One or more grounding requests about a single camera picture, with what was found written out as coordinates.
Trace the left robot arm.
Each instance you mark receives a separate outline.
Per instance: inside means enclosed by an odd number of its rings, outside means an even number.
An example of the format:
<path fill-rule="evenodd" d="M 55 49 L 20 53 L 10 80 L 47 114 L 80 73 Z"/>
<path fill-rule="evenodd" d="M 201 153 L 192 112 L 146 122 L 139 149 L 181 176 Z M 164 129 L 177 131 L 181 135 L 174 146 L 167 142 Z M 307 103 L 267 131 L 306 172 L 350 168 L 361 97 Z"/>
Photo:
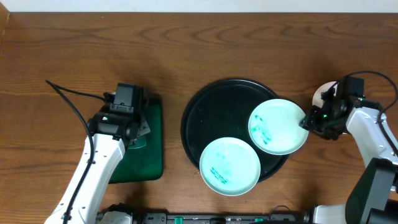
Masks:
<path fill-rule="evenodd" d="M 120 83 L 114 93 L 105 92 L 103 106 L 89 120 L 84 120 L 75 105 L 64 95 L 64 87 L 49 85 L 66 101 L 81 121 L 85 146 L 78 166 L 47 223 L 95 223 L 109 180 L 134 142 L 141 126 L 141 116 L 149 104 L 145 88 Z"/>

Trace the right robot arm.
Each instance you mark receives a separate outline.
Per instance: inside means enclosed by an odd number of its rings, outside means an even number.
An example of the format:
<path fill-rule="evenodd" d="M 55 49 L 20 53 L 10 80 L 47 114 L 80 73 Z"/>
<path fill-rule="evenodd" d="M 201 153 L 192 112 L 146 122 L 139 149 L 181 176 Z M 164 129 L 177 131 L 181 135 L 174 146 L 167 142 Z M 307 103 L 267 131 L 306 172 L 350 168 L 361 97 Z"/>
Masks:
<path fill-rule="evenodd" d="M 364 80 L 322 85 L 300 126 L 323 139 L 352 135 L 366 167 L 345 203 L 316 206 L 310 222 L 397 224 L 397 201 L 389 198 L 397 191 L 397 140 L 380 103 L 365 98 Z"/>

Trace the green sponge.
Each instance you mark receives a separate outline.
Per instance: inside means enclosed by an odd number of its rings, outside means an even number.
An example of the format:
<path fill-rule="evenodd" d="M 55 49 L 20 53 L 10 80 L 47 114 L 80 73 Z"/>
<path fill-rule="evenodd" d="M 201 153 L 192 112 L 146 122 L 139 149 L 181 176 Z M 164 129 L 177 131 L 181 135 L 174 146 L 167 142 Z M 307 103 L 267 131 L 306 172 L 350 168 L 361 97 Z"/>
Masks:
<path fill-rule="evenodd" d="M 137 139 L 131 141 L 130 145 L 128 146 L 128 149 L 140 149 L 142 147 L 145 147 L 146 145 L 147 145 L 146 137 L 139 136 Z"/>

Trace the white plate with green smear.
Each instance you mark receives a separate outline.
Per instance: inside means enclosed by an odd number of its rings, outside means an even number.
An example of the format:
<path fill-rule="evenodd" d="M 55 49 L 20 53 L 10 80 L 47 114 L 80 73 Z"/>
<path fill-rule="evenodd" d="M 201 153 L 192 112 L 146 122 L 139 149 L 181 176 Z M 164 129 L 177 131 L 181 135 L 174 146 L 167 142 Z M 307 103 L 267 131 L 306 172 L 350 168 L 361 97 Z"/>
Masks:
<path fill-rule="evenodd" d="M 321 107 L 326 100 L 347 100 L 343 81 L 323 84 L 314 94 L 312 106 Z"/>

